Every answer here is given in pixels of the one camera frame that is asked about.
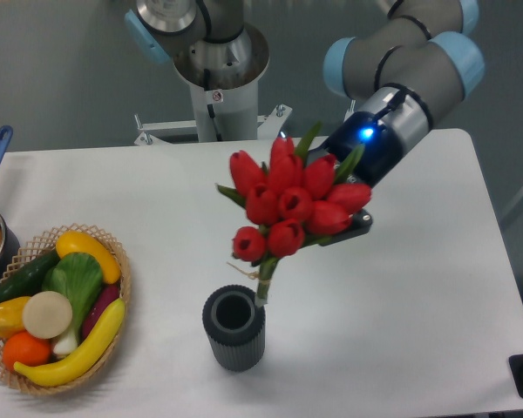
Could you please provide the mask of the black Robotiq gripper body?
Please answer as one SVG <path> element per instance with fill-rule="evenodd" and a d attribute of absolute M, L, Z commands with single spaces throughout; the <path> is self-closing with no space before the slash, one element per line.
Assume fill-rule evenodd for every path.
<path fill-rule="evenodd" d="M 370 187 L 379 183 L 404 156 L 399 135 L 367 111 L 353 113 L 328 136 L 323 149 L 342 165 L 349 160 L 350 175 Z"/>

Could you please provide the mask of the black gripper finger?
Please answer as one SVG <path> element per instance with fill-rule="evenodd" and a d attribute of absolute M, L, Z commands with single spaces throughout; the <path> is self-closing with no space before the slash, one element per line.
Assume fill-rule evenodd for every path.
<path fill-rule="evenodd" d="M 328 148 L 329 142 L 327 139 L 325 139 L 319 146 L 309 150 L 308 158 L 323 158 L 329 155 Z"/>
<path fill-rule="evenodd" d="M 362 209 L 351 218 L 351 224 L 344 231 L 326 239 L 319 246 L 330 246 L 348 239 L 354 239 L 368 233 L 373 225 L 373 217 L 369 212 Z"/>

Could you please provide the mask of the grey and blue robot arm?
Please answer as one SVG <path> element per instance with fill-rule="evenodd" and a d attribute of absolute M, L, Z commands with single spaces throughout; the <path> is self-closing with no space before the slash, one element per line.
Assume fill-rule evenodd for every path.
<path fill-rule="evenodd" d="M 372 36 L 335 41 L 323 60 L 324 83 L 362 105 L 309 158 L 345 160 L 363 146 L 350 178 L 380 182 L 484 76 L 484 58 L 469 38 L 478 18 L 474 1 L 397 1 Z M 187 83 L 199 141 L 280 131 L 274 118 L 258 120 L 268 43 L 246 23 L 242 2 L 138 1 L 125 24 L 146 57 L 172 62 Z"/>

